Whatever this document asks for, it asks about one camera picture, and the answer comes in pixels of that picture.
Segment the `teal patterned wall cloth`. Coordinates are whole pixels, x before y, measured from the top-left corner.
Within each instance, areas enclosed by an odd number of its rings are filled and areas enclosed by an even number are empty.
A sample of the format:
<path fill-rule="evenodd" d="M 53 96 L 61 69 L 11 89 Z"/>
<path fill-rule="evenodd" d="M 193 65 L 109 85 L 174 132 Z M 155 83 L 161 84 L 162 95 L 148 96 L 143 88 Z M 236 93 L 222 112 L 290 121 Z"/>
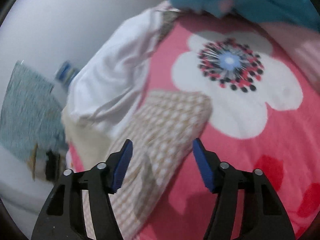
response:
<path fill-rule="evenodd" d="M 12 71 L 1 109 L 1 145 L 21 161 L 33 150 L 66 153 L 62 108 L 52 94 L 54 85 L 21 62 Z"/>

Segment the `beige white checked knit coat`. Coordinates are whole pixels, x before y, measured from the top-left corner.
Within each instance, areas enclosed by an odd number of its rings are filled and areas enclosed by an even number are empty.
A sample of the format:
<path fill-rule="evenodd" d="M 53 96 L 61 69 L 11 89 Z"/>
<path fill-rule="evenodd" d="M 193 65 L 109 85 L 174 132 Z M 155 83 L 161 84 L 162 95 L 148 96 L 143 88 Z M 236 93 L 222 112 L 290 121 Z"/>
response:
<path fill-rule="evenodd" d="M 142 228 L 211 112 L 211 99 L 203 93 L 151 90 L 118 137 L 99 144 L 100 152 L 83 162 L 89 169 L 119 151 L 126 139 L 133 142 L 123 184 L 110 196 L 124 239 Z"/>

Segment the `white garment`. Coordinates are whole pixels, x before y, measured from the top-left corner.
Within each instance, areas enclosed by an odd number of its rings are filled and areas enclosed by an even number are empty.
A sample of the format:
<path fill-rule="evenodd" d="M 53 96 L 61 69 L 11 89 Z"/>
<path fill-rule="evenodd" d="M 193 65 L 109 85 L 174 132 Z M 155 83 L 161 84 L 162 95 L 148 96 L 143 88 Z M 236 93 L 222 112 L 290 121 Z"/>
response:
<path fill-rule="evenodd" d="M 71 81 L 62 123 L 77 171 L 105 159 L 140 104 L 153 52 L 180 15 L 163 2 L 125 20 Z"/>

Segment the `blue water jug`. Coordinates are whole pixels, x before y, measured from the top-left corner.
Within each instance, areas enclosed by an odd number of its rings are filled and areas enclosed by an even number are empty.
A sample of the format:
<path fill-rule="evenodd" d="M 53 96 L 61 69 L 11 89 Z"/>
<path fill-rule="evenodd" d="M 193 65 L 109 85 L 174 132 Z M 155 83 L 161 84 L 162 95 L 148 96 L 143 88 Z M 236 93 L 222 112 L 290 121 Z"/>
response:
<path fill-rule="evenodd" d="M 65 91 L 68 91 L 72 80 L 79 72 L 78 68 L 71 65 L 69 61 L 65 61 L 55 73 L 55 80 L 60 83 Z"/>

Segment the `black garment on chair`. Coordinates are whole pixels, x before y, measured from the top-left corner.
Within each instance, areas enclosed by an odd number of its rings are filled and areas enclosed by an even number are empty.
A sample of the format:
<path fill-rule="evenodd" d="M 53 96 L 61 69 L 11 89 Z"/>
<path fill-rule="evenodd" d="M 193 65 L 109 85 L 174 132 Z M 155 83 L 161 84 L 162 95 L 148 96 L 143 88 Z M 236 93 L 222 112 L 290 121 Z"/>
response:
<path fill-rule="evenodd" d="M 45 168 L 46 180 L 49 182 L 55 183 L 60 176 L 60 166 L 61 166 L 60 155 L 52 151 L 48 151 L 46 152 L 46 156 L 47 156 L 46 168 Z"/>

